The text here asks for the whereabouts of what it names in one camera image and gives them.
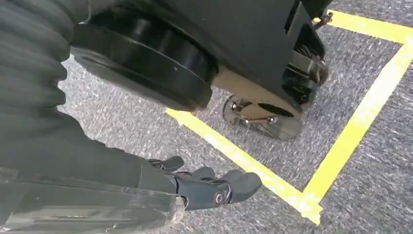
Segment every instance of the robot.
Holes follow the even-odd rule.
[[[0,3],[0,232],[136,233],[242,202],[254,173],[175,172],[89,139],[57,110],[70,53],[169,108],[232,92],[226,121],[288,139],[328,77],[316,30],[330,0],[8,0]],[[313,18],[320,23],[313,24]]]
[[[202,110],[211,86],[227,90],[227,122],[290,139],[328,78],[316,30],[331,20],[329,3],[129,1],[77,25],[72,53],[98,77],[175,110]]]

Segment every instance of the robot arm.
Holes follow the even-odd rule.
[[[182,159],[178,163],[171,163],[176,158],[169,160],[172,167],[165,167],[168,163],[154,163],[107,148],[85,136],[74,118],[56,109],[65,102],[57,83],[66,77],[60,63],[69,57],[73,26],[117,2],[120,1],[19,0],[0,4],[0,188],[11,192],[10,197],[18,197],[14,196],[12,180],[7,176],[1,180],[5,169],[11,169],[26,175],[23,181],[15,181],[18,186],[32,182],[31,175],[92,181],[178,194],[185,198],[187,210],[248,199],[261,186],[255,174],[231,172],[221,179],[216,179],[210,170],[196,171],[192,176],[174,174],[171,168],[179,168]],[[41,194],[38,198],[49,196]],[[68,204],[82,200],[67,199]],[[0,209],[0,226],[10,224],[7,215],[12,211]]]

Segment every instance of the yellow square outline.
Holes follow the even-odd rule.
[[[334,13],[333,21],[329,23],[331,26],[401,43],[402,46],[382,69],[303,192],[298,191],[191,113],[166,110],[166,113],[181,125],[197,133],[246,172],[257,173],[265,187],[316,225],[320,224],[320,212],[323,210],[319,203],[399,84],[413,59],[412,28],[333,10],[329,12]]]

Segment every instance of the black wheel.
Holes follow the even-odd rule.
[[[214,59],[160,20],[119,7],[74,35],[71,52],[94,75],[175,110],[206,108]]]

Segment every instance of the metal screw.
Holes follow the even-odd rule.
[[[234,103],[231,105],[231,110],[235,110],[235,108],[237,108],[237,106],[238,106],[237,103],[234,102]]]
[[[224,201],[224,194],[219,191],[215,194],[215,203],[216,204],[222,204]]]

